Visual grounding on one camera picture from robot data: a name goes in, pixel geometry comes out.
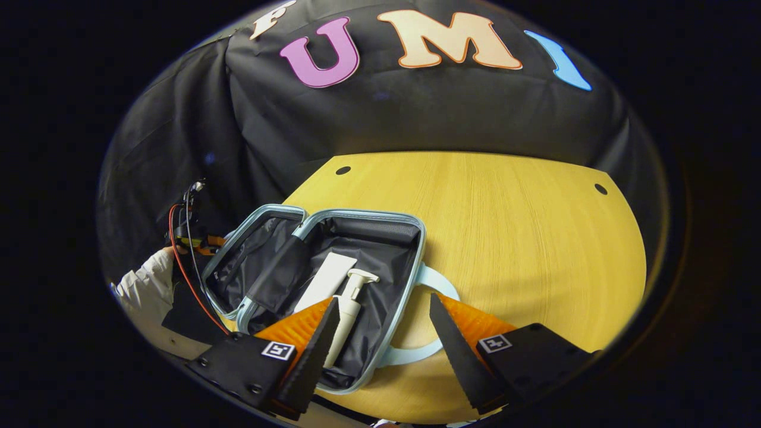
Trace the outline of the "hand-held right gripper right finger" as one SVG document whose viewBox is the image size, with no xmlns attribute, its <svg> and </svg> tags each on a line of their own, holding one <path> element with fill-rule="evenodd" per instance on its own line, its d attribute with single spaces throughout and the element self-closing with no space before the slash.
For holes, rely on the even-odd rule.
<svg viewBox="0 0 761 428">
<path fill-rule="evenodd" d="M 543 323 L 515 327 L 440 293 L 430 295 L 429 317 L 460 387 L 481 415 L 540 400 L 593 358 Z"/>
</svg>

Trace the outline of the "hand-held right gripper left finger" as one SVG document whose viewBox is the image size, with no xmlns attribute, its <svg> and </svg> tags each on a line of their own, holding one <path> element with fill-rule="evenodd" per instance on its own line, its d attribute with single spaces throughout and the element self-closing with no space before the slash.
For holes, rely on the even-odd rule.
<svg viewBox="0 0 761 428">
<path fill-rule="evenodd" d="M 188 361 L 187 370 L 247 407 L 298 420 L 315 394 L 339 321 L 339 299 L 327 298 L 257 334 L 231 333 Z"/>
</svg>

